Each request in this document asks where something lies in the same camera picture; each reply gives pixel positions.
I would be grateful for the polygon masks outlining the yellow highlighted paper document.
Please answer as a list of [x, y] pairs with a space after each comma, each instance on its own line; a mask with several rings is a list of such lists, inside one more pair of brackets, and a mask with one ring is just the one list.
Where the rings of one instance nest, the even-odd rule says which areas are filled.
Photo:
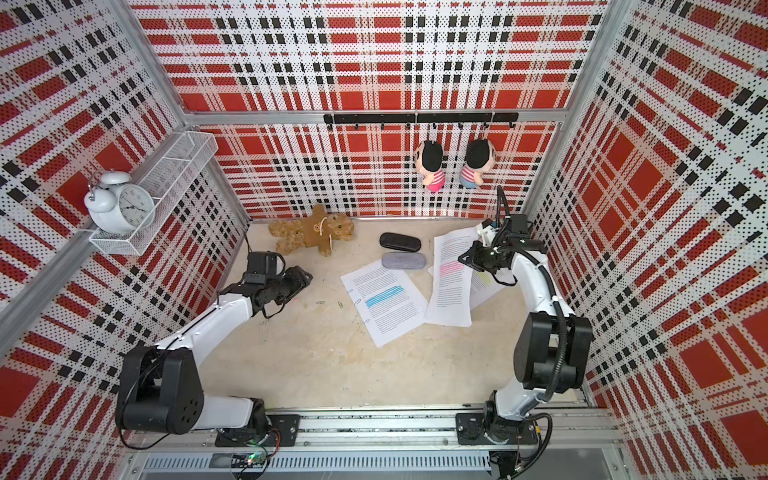
[[507, 284], [499, 283], [488, 272], [477, 272], [457, 261], [431, 267], [435, 287], [428, 306], [428, 315], [448, 311], [451, 315], [465, 315], [501, 292]]

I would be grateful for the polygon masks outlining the pink highlighted paper document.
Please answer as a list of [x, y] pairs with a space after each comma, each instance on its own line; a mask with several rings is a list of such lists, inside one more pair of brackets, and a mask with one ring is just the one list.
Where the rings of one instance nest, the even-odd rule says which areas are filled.
[[478, 239], [474, 227], [434, 238], [433, 288], [425, 321], [428, 324], [470, 327], [470, 287], [473, 270], [459, 261]]

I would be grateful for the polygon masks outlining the blue highlighted paper document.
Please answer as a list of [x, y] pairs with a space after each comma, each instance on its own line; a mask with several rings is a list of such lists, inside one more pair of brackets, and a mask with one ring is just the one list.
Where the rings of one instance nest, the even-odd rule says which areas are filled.
[[428, 302], [404, 270], [377, 260], [340, 280], [377, 348], [425, 323]]

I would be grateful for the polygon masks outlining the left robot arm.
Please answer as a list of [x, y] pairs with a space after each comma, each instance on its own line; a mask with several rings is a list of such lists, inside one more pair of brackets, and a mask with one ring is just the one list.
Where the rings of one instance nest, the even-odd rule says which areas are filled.
[[124, 356], [115, 411], [119, 433], [221, 430], [236, 442], [245, 433], [268, 435], [272, 426], [263, 400], [207, 394], [199, 368], [229, 334], [257, 314], [269, 319], [269, 304], [284, 308], [312, 280], [301, 267], [287, 266], [277, 252], [249, 253], [241, 279], [219, 292], [188, 325]]

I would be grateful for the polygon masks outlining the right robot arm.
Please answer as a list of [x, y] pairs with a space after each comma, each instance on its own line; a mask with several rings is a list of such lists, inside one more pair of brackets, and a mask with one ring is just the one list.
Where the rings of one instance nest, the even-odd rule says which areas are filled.
[[521, 289], [528, 314], [513, 354], [515, 378], [486, 403], [490, 424], [522, 422], [532, 411], [582, 386], [592, 325], [563, 298], [550, 272], [545, 245], [531, 237], [524, 214], [513, 214], [502, 188], [496, 189], [495, 217], [484, 221], [479, 238], [458, 257], [496, 284]]

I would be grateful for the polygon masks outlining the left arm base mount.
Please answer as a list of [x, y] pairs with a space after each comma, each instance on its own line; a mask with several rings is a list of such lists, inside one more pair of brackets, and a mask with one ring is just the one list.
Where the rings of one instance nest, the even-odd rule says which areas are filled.
[[216, 447], [293, 447], [301, 416], [296, 414], [266, 415], [253, 426], [220, 429]]

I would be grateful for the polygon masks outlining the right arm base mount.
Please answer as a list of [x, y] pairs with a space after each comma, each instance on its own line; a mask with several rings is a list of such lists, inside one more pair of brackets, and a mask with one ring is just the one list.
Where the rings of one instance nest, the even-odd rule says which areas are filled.
[[539, 434], [532, 422], [506, 420], [483, 412], [455, 416], [457, 439], [464, 446], [537, 445]]

